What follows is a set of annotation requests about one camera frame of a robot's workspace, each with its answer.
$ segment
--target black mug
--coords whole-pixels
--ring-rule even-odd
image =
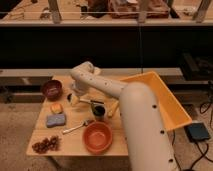
[[[91,103],[91,109],[97,121],[104,120],[105,108],[103,105],[94,105]]]

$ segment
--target metal spoon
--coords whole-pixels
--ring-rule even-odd
[[[87,126],[87,125],[89,125],[89,124],[92,123],[92,122],[94,122],[94,120],[92,120],[92,119],[87,119],[87,120],[85,120],[85,121],[84,121],[81,125],[79,125],[79,126],[76,126],[76,127],[74,127],[74,128],[70,128],[70,129],[66,129],[66,130],[62,131],[62,134],[67,134],[67,133],[72,132],[72,131],[74,131],[74,130],[76,130],[76,129],[78,129],[78,128],[81,128],[81,127],[83,127],[83,126]]]

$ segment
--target orange tray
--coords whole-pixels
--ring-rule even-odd
[[[171,131],[192,123],[191,117],[157,73],[147,72],[144,74],[137,74],[134,76],[125,77],[121,79],[121,81],[138,81],[150,86],[158,98],[161,116],[167,131]]]

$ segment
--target red bowl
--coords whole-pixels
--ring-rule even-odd
[[[112,130],[104,122],[93,122],[85,128],[83,142],[88,151],[100,154],[112,144]]]
[[[62,95],[62,84],[58,80],[50,80],[41,87],[41,92],[50,101],[59,99]]]

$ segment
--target tiled floor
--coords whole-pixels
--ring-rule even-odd
[[[4,171],[54,171],[56,170],[43,157],[29,157],[25,155],[34,124],[40,111],[40,103],[30,104],[0,104],[0,170]],[[199,116],[208,126],[209,115]],[[208,156],[213,158],[213,142],[209,141],[210,150]],[[189,168],[191,163],[199,157],[199,152],[194,144],[189,143],[183,129],[176,130],[174,144],[176,157],[182,169]],[[131,170],[127,157],[78,157],[57,160],[64,167],[73,171],[127,171]],[[195,167],[197,171],[212,171],[213,164],[202,159]]]

